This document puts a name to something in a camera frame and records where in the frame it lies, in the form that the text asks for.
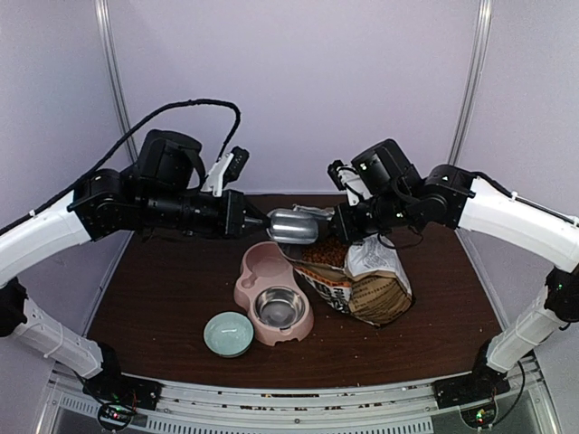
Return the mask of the metal food scoop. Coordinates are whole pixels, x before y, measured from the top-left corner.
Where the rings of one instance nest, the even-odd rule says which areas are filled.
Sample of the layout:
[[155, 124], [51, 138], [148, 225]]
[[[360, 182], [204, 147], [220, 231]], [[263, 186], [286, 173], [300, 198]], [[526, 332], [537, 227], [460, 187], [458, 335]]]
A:
[[309, 245], [318, 240], [318, 221], [309, 213], [279, 208], [269, 212], [268, 218], [270, 226], [266, 232], [272, 241]]

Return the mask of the brown dog food bag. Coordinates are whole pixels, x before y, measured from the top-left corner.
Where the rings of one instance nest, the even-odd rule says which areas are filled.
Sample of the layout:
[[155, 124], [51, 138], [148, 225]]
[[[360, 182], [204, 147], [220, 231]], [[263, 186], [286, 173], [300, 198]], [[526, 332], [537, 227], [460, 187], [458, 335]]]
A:
[[[296, 205], [290, 210], [309, 213], [318, 221], [318, 240], [313, 244], [337, 238], [329, 231], [333, 216], [329, 209]], [[397, 320], [415, 303], [402, 262], [388, 239], [370, 235], [346, 244], [349, 250], [343, 268], [304, 261], [302, 250], [308, 245], [278, 245], [294, 271], [342, 314], [381, 327]]]

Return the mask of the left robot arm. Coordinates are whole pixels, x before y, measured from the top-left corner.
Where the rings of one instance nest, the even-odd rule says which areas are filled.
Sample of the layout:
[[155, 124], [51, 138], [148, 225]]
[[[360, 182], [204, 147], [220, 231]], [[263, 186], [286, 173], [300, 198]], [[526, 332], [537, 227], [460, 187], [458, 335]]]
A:
[[117, 231], [157, 228], [186, 236], [239, 239], [268, 227], [269, 218], [243, 193], [228, 188], [249, 153], [238, 146], [206, 170], [201, 144], [154, 129], [135, 164], [102, 169], [41, 212], [1, 236], [1, 335], [68, 366], [110, 401], [122, 401], [130, 383], [115, 351], [78, 335], [46, 314], [27, 295], [18, 274], [68, 248]]

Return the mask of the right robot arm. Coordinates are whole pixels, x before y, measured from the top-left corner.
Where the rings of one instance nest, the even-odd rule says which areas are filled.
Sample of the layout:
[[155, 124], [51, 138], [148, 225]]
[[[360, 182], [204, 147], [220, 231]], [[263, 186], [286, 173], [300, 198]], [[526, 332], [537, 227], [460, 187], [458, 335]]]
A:
[[506, 241], [553, 265], [537, 299], [515, 323], [484, 345], [473, 373], [464, 379], [470, 398], [484, 398], [528, 352], [556, 329], [578, 320], [578, 220], [533, 203], [482, 172], [438, 165], [419, 175], [399, 145], [386, 139], [327, 168], [346, 203], [335, 209], [330, 228], [345, 244], [375, 235], [379, 242], [396, 227], [421, 234], [431, 222]]

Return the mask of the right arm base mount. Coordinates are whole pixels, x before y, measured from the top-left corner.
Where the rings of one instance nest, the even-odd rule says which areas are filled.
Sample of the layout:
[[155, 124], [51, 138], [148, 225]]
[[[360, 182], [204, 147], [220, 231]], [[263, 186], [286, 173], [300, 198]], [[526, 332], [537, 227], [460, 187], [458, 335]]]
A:
[[510, 391], [506, 375], [492, 370], [437, 380], [432, 387], [439, 409], [490, 400]]

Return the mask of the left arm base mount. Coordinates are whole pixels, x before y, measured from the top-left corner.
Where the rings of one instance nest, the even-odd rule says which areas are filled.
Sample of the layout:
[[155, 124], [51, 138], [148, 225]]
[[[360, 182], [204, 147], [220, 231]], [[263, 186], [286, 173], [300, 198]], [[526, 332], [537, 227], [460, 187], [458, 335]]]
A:
[[82, 391], [98, 403], [120, 404], [131, 410], [155, 410], [161, 396], [160, 382], [121, 374], [102, 373], [90, 379], [79, 378]]

